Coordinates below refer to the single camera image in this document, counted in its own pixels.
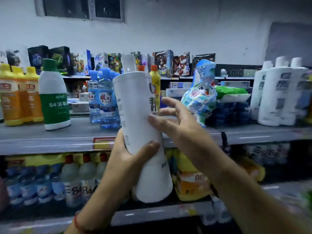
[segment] white bottle cap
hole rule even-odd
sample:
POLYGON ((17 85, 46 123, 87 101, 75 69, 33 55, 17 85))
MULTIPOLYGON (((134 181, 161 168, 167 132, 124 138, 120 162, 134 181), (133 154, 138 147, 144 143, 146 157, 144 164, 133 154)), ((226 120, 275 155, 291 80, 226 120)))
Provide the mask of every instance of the white bottle cap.
POLYGON ((121 56, 121 64, 124 69, 124 73, 138 71, 135 56, 132 54, 124 54, 121 56))
POLYGON ((302 57, 295 57, 291 59, 291 67, 302 67, 302 57))
POLYGON ((273 63, 271 61, 265 61, 262 66, 262 70, 269 70, 273 67, 273 63))
POLYGON ((275 67, 285 66, 286 58, 285 56, 276 58, 275 67))

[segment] dish soap bottle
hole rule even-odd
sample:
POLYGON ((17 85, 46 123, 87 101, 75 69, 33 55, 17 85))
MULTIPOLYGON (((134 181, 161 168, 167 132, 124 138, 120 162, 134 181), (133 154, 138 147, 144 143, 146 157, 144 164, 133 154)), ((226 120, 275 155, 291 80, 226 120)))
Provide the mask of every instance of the dish soap bottle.
POLYGON ((156 101, 156 107, 157 111, 159 113, 160 110, 160 75, 158 74, 158 69, 156 65, 151 66, 151 72, 150 75, 152 77, 152 87, 151 89, 152 92, 155 94, 155 101, 156 101))
POLYGON ((43 71, 39 79, 39 94, 46 130, 64 128, 71 124, 67 90, 57 62, 43 59, 43 71))

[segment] yellow bottle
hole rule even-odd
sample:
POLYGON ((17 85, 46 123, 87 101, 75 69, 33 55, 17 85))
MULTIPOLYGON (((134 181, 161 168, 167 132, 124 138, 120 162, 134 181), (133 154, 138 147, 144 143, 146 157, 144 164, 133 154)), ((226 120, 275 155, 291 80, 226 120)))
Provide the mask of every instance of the yellow bottle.
POLYGON ((160 110, 160 75, 158 73, 158 69, 156 65, 151 66, 150 75, 152 77, 152 84, 154 85, 154 94, 156 100, 156 107, 159 113, 160 110))
POLYGON ((32 112, 32 118, 34 122, 43 121, 43 114, 41 110, 41 100, 38 91, 38 80, 40 76, 36 74, 36 68, 33 66, 27 67, 27 73, 25 75, 26 90, 28 93, 28 99, 30 102, 30 110, 32 112))
POLYGON ((30 102, 28 99, 28 93, 26 90, 26 78, 23 74, 23 69, 20 67, 12 66, 12 72, 14 78, 18 82, 18 87, 20 91, 20 105, 23 111, 23 121, 32 121, 32 111, 30 110, 30 102))
POLYGON ((10 65, 0 65, 0 95, 1 106, 6 126, 23 124, 23 110, 20 104, 18 81, 11 72, 10 65))

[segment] yellow package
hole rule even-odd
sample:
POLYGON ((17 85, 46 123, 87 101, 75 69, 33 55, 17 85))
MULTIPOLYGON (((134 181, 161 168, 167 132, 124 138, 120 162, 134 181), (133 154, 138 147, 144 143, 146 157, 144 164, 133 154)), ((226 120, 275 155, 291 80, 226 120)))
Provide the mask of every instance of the yellow package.
POLYGON ((198 200, 211 194, 208 178, 183 153, 177 158, 175 190, 181 201, 198 200))

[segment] hand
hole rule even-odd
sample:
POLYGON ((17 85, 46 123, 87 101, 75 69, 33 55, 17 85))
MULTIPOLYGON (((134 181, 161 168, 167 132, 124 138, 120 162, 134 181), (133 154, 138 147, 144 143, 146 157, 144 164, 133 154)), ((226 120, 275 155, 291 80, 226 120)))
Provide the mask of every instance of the hand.
POLYGON ((180 101, 163 97, 162 102, 171 108, 162 108, 160 113, 165 116, 176 116, 177 121, 151 114, 148 117, 149 123, 172 138, 175 146, 191 160, 198 170, 204 172, 207 151, 219 148, 215 148, 217 145, 212 138, 180 101))

